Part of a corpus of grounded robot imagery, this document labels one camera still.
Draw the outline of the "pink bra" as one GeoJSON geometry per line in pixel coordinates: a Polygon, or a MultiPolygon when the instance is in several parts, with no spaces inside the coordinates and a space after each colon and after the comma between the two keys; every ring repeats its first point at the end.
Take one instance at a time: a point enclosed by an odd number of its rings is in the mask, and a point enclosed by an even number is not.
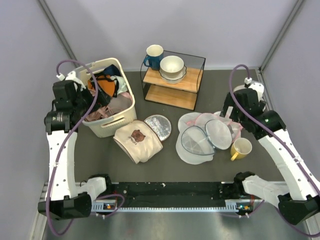
{"type": "Polygon", "coordinates": [[[97,111],[90,113],[86,118],[86,122],[94,122],[98,121],[100,119],[107,119],[117,113],[120,113],[122,111],[121,108],[118,107],[109,107],[109,106],[104,106],[99,108],[97,111]]]}

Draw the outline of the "orange bra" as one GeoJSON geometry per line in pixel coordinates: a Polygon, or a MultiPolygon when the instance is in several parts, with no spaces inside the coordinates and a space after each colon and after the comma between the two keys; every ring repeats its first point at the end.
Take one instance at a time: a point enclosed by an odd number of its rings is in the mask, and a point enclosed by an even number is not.
{"type": "Polygon", "coordinates": [[[102,91],[104,95],[116,98],[119,90],[119,82],[115,76],[100,75],[96,76],[98,89],[102,91]]]}

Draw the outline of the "blue zipper white mesh bag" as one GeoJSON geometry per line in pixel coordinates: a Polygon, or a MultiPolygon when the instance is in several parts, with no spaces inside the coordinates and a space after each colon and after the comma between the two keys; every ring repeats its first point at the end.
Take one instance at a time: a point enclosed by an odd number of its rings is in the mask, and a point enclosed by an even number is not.
{"type": "Polygon", "coordinates": [[[212,161],[217,150],[228,149],[232,140],[228,126],[211,119],[182,130],[176,142],[176,152],[185,163],[199,165],[212,161]]]}

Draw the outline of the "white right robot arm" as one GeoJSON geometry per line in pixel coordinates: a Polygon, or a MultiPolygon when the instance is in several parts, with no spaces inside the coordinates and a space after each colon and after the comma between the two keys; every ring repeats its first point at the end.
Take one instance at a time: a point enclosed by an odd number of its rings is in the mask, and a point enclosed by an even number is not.
{"type": "Polygon", "coordinates": [[[230,118],[252,133],[280,171],[284,186],[278,186],[246,171],[238,173],[233,192],[239,198],[254,195],[276,207],[282,217],[297,225],[320,212],[320,182],[308,169],[290,139],[285,123],[274,110],[265,110],[264,89],[249,87],[230,91],[220,116],[231,108],[230,118]]]}

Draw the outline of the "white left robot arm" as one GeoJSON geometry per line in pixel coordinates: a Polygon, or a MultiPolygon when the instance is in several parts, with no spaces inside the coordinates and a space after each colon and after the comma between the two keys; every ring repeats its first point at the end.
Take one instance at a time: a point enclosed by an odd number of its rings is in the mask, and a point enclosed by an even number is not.
{"type": "Polygon", "coordinates": [[[109,198],[114,187],[106,174],[91,176],[85,184],[75,181],[75,145],[82,117],[92,110],[94,97],[77,77],[57,75],[53,84],[54,100],[44,118],[49,145],[49,182],[43,200],[37,205],[40,214],[53,220],[86,218],[98,196],[109,198]]]}

